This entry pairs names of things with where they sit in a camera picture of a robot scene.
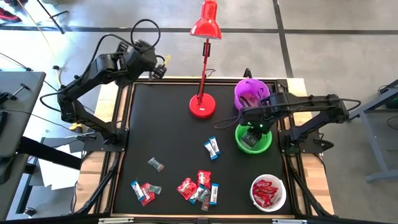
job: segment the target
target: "purple bowl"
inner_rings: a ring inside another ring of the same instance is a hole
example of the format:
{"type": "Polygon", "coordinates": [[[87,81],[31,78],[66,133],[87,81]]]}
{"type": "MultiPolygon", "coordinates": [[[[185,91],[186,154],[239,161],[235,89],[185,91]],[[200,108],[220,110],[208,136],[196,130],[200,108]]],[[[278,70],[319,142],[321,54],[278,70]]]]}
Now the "purple bowl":
{"type": "Polygon", "coordinates": [[[267,85],[255,78],[241,80],[235,86],[235,107],[260,106],[260,101],[270,95],[267,85]]]}

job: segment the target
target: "lamp base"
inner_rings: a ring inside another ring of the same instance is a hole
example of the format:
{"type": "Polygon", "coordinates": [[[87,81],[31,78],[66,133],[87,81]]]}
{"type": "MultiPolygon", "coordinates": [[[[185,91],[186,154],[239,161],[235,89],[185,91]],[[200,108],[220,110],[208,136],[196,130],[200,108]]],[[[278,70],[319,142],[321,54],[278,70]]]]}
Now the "lamp base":
{"type": "Polygon", "coordinates": [[[209,118],[216,111],[216,101],[207,93],[203,94],[201,104],[198,104],[197,95],[189,101],[189,110],[197,118],[209,118]]]}

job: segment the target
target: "lamp shade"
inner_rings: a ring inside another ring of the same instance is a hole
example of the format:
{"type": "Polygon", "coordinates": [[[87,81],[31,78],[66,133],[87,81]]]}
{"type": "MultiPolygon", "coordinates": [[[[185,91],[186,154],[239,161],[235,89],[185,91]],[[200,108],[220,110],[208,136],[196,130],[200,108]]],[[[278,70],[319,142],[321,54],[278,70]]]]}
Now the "lamp shade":
{"type": "Polygon", "coordinates": [[[221,39],[221,31],[216,22],[216,15],[216,0],[205,0],[201,7],[200,19],[193,25],[190,34],[197,37],[221,39]]]}

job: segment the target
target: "red desk lamp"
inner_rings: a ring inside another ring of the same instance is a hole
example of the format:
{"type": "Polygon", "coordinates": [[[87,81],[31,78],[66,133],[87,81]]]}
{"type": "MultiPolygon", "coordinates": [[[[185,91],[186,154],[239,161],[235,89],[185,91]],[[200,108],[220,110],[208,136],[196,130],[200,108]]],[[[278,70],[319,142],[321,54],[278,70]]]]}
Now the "red desk lamp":
{"type": "Polygon", "coordinates": [[[190,32],[191,35],[206,38],[204,48],[205,59],[203,61],[199,93],[193,96],[189,102],[189,109],[197,118],[209,118],[216,110],[216,101],[214,98],[211,95],[204,93],[206,64],[210,53],[209,39],[221,40],[221,31],[216,22],[216,14],[217,2],[215,0],[205,0],[201,7],[200,19],[195,23],[195,25],[193,25],[190,32]]]}

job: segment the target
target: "green bowl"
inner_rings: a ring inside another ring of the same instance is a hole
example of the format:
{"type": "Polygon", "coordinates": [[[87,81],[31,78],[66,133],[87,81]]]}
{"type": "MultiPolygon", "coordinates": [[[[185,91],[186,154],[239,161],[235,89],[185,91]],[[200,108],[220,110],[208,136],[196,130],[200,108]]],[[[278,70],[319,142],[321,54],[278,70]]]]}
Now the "green bowl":
{"type": "Polygon", "coordinates": [[[250,126],[241,126],[240,124],[238,127],[236,127],[235,130],[235,140],[236,143],[238,144],[238,147],[245,153],[248,154],[259,154],[264,152],[265,150],[268,149],[268,147],[271,145],[272,142],[272,133],[269,131],[267,134],[263,134],[262,138],[260,139],[259,142],[254,147],[249,147],[245,143],[241,143],[241,139],[243,134],[248,131],[250,126]]]}

